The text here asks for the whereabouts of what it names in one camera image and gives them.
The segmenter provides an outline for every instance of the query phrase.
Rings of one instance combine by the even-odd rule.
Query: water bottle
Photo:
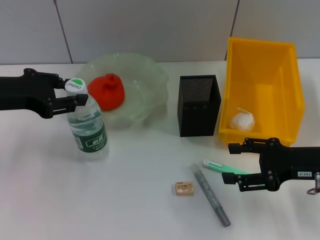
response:
[[[66,82],[64,89],[68,96],[87,94],[86,83],[80,78]],[[88,94],[85,106],[77,106],[67,114],[68,123],[78,148],[90,159],[99,159],[108,152],[108,138],[101,109],[96,100]]]

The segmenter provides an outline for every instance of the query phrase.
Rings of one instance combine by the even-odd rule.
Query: pen holder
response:
[[[180,137],[212,136],[220,104],[216,75],[181,76],[177,110]]]

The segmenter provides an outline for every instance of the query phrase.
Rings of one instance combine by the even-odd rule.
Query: bottle cap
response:
[[[68,96],[75,96],[77,94],[87,94],[88,89],[85,81],[80,78],[72,78],[66,82],[64,89]]]

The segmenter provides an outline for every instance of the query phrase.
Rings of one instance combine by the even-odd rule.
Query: white tiled wall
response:
[[[319,0],[0,0],[0,64],[85,63],[137,52],[156,61],[223,60],[233,36],[296,44],[320,58]]]

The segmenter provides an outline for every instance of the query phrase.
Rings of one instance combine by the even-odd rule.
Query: yellow storage box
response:
[[[230,128],[241,108],[253,114],[251,132]],[[294,143],[305,110],[293,43],[230,37],[218,137],[226,143],[245,138],[279,138]]]

